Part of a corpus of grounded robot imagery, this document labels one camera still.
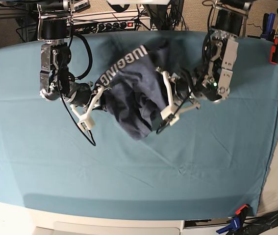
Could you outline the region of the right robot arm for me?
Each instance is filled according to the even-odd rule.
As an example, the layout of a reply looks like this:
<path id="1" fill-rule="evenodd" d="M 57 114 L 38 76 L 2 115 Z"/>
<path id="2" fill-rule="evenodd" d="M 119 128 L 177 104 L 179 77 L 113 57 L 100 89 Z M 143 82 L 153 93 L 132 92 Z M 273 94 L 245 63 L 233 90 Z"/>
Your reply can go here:
<path id="1" fill-rule="evenodd" d="M 90 46 L 72 27 L 75 12 L 72 0 L 45 0 L 37 4 L 39 12 L 38 40 L 41 46 L 40 96 L 47 101 L 63 99 L 64 102 L 83 108 L 102 109 L 101 99 L 95 98 L 97 90 L 92 82 L 82 83 L 91 71 L 93 56 Z M 69 71 L 72 59 L 71 43 L 74 37 L 82 40 L 88 55 L 88 66 L 82 75 Z"/>

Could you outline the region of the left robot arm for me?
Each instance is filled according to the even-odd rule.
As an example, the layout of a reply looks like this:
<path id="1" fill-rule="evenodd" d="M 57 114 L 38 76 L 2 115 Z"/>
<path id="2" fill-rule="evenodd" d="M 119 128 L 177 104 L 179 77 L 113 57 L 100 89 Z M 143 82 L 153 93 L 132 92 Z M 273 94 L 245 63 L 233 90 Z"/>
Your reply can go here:
<path id="1" fill-rule="evenodd" d="M 207 34 L 202 44 L 202 63 L 192 72 L 181 70 L 170 79 L 173 97 L 179 102 L 206 98 L 218 103 L 228 98 L 237 39 L 246 32 L 252 3 L 245 0 L 214 0 L 207 17 Z"/>

